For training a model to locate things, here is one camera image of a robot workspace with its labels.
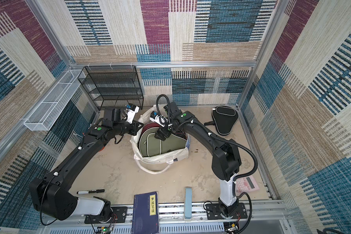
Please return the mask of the green paddle case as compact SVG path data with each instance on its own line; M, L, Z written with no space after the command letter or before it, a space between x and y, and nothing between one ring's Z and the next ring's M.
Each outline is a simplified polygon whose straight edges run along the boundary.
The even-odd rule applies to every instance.
M184 134L171 134L166 141L161 141L155 138L157 130L157 127L150 128L140 136L138 148L143 157L154 157L186 147Z

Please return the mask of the white canvas tote bag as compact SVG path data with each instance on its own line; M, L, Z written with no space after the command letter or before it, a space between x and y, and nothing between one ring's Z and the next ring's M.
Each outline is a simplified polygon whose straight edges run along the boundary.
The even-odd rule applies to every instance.
M149 174L161 174L167 171L171 164L189 157L189 148L191 136L184 132L171 134L169 138L162 141L155 138L157 130L160 125L151 121L152 112L156 112L157 108L153 105L139 118L139 122L144 126L139 132L130 139L134 160L137 166ZM167 166L160 171L152 171L142 166L142 163L155 165L167 164Z

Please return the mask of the black paddle case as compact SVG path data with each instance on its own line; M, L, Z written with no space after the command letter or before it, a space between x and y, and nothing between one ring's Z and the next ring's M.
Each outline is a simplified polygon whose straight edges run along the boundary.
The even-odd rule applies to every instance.
M232 107L217 106L212 108L212 119L210 122L205 122L204 126L213 125L219 135L227 136L238 121L238 112Z

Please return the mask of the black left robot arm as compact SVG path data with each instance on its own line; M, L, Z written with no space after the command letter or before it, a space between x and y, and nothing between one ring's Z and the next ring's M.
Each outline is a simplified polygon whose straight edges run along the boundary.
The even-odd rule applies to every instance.
M81 143L60 165L43 178L34 178L31 181L29 190L35 210L58 220L85 214L109 216L109 201L78 198L70 194L69 190L93 156L111 139L125 134L135 136L143 126L143 123L138 121L91 126L84 134Z

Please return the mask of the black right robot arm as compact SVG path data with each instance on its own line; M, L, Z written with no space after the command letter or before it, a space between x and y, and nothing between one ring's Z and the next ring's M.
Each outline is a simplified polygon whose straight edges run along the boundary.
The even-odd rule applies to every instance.
M238 207L241 195L236 195L236 180L251 176L258 169L258 161L254 153L247 147L226 140L204 126L197 117L189 111L181 111L175 102L167 101L164 106L167 118L161 121L161 128L155 137L165 141L177 131L183 131L198 140L212 155L212 171L220 180L219 209L223 218L230 218ZM253 168L239 174L242 165L239 149L246 151L253 159Z

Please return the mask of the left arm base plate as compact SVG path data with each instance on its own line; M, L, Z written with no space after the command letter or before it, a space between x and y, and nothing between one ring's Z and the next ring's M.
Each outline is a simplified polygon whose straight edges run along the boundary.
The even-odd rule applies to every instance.
M127 210L126 206L111 207L108 212L103 211L100 215L87 215L84 224L124 223Z

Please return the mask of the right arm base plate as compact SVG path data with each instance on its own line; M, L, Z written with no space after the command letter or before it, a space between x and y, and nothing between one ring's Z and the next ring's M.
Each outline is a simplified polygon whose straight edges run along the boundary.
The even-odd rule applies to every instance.
M208 220L248 218L244 203L235 203L232 206L225 206L223 203L205 202L203 207Z

